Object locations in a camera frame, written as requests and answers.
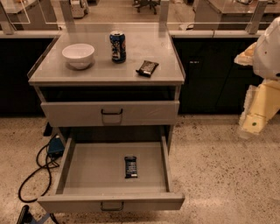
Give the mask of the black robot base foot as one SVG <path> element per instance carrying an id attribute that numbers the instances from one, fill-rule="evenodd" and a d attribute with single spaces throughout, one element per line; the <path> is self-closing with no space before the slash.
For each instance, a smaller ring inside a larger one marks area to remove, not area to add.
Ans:
<path id="1" fill-rule="evenodd" d="M 36 220 L 29 211 L 30 207 L 24 205 L 17 218 L 17 224 L 46 224 L 46 221 L 51 220 L 54 224 L 59 224 L 53 213 L 46 213 L 40 220 Z"/>

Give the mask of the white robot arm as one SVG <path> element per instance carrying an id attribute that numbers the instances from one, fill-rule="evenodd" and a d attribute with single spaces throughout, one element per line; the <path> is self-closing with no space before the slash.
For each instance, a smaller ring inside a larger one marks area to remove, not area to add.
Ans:
<path id="1" fill-rule="evenodd" d="M 238 133 L 248 139 L 258 135 L 280 110 L 280 17 L 277 17 L 244 52 L 235 64 L 252 66 L 254 74 L 263 78 L 257 87 L 250 85 L 239 120 Z"/>

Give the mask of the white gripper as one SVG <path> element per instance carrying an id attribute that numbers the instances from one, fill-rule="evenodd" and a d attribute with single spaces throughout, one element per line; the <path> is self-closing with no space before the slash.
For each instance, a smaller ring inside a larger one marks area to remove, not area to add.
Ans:
<path id="1" fill-rule="evenodd" d="M 256 43 L 234 58 L 234 63 L 252 66 Z M 280 110 L 280 81 L 264 80 L 258 87 L 250 85 L 239 120 L 238 134 L 248 139 L 258 135 Z"/>

